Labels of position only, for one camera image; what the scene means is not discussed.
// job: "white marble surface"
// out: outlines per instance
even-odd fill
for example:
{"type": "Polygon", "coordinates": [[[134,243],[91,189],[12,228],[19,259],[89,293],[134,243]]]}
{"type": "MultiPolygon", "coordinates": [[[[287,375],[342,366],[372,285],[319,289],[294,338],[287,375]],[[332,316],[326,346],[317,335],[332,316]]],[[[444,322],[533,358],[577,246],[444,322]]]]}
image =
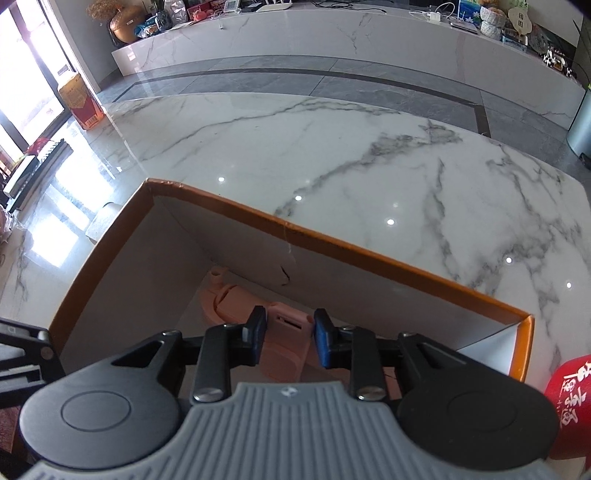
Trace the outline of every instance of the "white marble surface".
{"type": "Polygon", "coordinates": [[[483,35],[413,18],[407,10],[329,10],[296,4],[164,32],[113,52],[123,75],[191,61],[308,55],[435,74],[511,100],[570,128],[584,90],[542,61],[483,35]]]}
{"type": "MultiPolygon", "coordinates": [[[[196,94],[109,111],[113,125],[74,136],[70,160],[88,170],[69,184],[67,163],[55,175],[90,211],[124,202],[148,176],[182,181],[534,314],[528,382],[538,388],[591,350],[591,211],[583,187],[547,164],[460,128],[339,100],[196,94]]],[[[63,259],[41,258],[53,251],[46,243],[71,243],[76,231],[77,214],[50,190],[21,216],[33,246],[15,234],[0,267],[0,314],[45,326],[92,249],[79,233],[63,259]],[[49,229],[51,215],[70,233],[49,229]]]]}

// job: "gray floor tile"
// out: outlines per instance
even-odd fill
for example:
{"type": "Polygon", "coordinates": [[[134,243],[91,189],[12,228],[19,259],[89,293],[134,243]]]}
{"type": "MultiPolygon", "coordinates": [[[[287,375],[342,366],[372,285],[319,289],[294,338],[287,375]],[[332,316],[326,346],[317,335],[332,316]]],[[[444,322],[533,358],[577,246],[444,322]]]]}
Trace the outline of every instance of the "gray floor tile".
{"type": "Polygon", "coordinates": [[[210,70],[223,69],[306,69],[330,70],[336,59],[305,55],[263,55],[220,59],[210,70]]]}
{"type": "Polygon", "coordinates": [[[479,89],[436,75],[418,72],[416,70],[403,69],[402,67],[384,65],[382,63],[346,59],[338,59],[331,70],[334,72],[354,73],[357,75],[366,75],[369,77],[409,83],[411,85],[430,88],[438,92],[443,92],[482,105],[479,89]]]}
{"type": "Polygon", "coordinates": [[[537,113],[528,110],[527,108],[517,105],[516,103],[505,100],[504,98],[492,95],[488,92],[481,92],[484,106],[500,112],[504,115],[510,116],[515,120],[519,120],[535,129],[554,137],[556,140],[564,141],[566,137],[566,130],[547,118],[544,118],[537,113]]]}
{"type": "Polygon", "coordinates": [[[297,73],[219,73],[194,78],[182,93],[264,92],[309,95],[322,79],[297,73]]]}
{"type": "Polygon", "coordinates": [[[552,161],[548,161],[548,163],[583,184],[587,182],[588,187],[591,187],[591,170],[584,167],[577,158],[577,155],[572,152],[566,143],[562,144],[560,149],[556,152],[556,157],[553,158],[552,161]]]}
{"type": "Polygon", "coordinates": [[[170,67],[161,67],[159,69],[149,70],[144,72],[146,78],[160,78],[169,75],[178,75],[183,73],[205,72],[218,63],[220,59],[190,61],[188,63],[180,63],[178,65],[171,65],[170,67]]]}
{"type": "Polygon", "coordinates": [[[134,85],[127,91],[118,102],[124,100],[134,100],[137,98],[148,98],[165,95],[178,95],[181,93],[195,77],[181,77],[175,79],[154,80],[139,85],[134,85]]]}
{"type": "Polygon", "coordinates": [[[491,137],[558,167],[566,152],[563,143],[540,130],[500,112],[486,109],[491,137]]]}
{"type": "Polygon", "coordinates": [[[312,96],[383,106],[478,132],[471,107],[414,90],[363,80],[324,77],[312,96]]]}
{"type": "Polygon", "coordinates": [[[99,98],[101,103],[111,103],[127,90],[136,80],[130,79],[129,77],[123,77],[109,85],[104,90],[101,90],[96,96],[99,98]]]}

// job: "red cup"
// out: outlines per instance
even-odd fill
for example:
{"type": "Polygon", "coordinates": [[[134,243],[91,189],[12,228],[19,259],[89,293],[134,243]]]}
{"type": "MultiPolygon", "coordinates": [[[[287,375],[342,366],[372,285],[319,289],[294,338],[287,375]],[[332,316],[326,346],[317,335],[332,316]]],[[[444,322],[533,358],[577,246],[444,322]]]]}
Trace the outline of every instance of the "red cup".
{"type": "Polygon", "coordinates": [[[586,457],[591,466],[591,355],[569,360],[550,379],[545,391],[560,420],[550,458],[586,457]]]}

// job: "pink plastic part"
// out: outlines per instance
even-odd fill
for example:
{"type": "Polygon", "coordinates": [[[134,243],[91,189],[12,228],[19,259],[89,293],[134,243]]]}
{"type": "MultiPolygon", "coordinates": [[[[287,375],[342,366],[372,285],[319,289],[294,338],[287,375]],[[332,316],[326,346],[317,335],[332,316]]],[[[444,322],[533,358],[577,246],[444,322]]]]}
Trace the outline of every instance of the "pink plastic part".
{"type": "MultiPolygon", "coordinates": [[[[227,268],[213,267],[209,286],[199,292],[205,321],[209,325],[245,323],[256,305],[267,309],[267,332],[260,360],[261,371],[272,380],[291,383],[300,380],[304,364],[322,369],[312,334],[314,319],[284,303],[269,303],[238,285],[223,283],[227,268]]],[[[349,383],[350,373],[344,368],[327,370],[331,376],[349,383]]],[[[400,398],[393,368],[384,368],[390,398],[400,398]]]]}
{"type": "Polygon", "coordinates": [[[261,371],[277,382],[299,381],[313,330],[314,320],[309,315],[284,303],[271,303],[267,308],[261,371]]]}
{"type": "Polygon", "coordinates": [[[265,308],[269,302],[255,297],[238,285],[224,285],[226,268],[213,267],[209,273],[209,287],[199,292],[205,321],[209,325],[245,323],[256,305],[265,308]]]}

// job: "orange box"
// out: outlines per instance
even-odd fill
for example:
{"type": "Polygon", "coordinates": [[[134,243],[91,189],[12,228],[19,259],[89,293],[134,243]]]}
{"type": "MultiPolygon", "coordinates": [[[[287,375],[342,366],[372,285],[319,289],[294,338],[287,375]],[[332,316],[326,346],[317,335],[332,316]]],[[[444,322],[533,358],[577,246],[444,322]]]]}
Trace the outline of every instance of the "orange box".
{"type": "Polygon", "coordinates": [[[70,77],[65,84],[59,87],[58,91],[84,130],[90,130],[105,117],[105,113],[86,87],[79,73],[70,77]]]}

